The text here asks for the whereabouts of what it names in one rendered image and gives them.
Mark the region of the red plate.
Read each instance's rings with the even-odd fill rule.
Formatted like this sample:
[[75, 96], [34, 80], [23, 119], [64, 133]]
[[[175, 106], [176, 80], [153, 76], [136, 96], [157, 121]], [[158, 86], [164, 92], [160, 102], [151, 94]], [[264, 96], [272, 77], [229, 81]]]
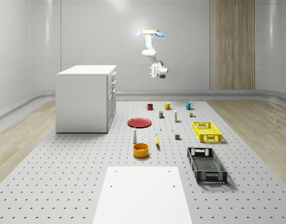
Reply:
[[128, 120], [128, 125], [135, 128], [145, 128], [151, 125], [151, 121], [147, 118], [132, 118]]

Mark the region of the white cabinet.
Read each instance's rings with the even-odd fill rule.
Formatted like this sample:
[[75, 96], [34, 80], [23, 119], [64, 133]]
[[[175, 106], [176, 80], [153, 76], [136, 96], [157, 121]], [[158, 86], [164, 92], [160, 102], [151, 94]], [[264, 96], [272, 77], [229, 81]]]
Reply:
[[56, 132], [108, 133], [116, 113], [116, 65], [76, 65], [55, 76]]

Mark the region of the yellow bowl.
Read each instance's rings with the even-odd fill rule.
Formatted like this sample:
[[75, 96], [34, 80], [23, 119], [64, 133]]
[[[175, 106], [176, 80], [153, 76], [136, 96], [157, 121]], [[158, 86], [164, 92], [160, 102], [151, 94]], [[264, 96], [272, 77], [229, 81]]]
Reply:
[[133, 145], [133, 155], [137, 158], [144, 158], [149, 155], [149, 146], [146, 143], [136, 143]]

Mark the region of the yellow basket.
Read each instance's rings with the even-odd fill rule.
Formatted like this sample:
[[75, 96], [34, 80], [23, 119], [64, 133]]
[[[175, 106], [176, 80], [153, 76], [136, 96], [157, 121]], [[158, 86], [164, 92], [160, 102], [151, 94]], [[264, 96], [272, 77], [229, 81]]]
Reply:
[[200, 142], [221, 142], [222, 134], [211, 121], [193, 121], [193, 130]]

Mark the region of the dark grey basket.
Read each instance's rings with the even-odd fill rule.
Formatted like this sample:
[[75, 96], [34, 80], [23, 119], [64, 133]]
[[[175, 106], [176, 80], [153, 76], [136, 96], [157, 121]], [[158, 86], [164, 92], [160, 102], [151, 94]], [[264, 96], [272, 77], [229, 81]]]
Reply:
[[227, 171], [212, 148], [187, 147], [187, 157], [197, 182], [227, 182]]

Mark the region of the white board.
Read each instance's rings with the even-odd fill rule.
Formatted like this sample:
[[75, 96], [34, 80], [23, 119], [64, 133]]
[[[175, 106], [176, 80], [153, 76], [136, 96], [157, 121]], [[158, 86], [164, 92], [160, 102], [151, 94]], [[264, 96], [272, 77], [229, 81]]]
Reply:
[[192, 224], [177, 167], [108, 167], [93, 224]]

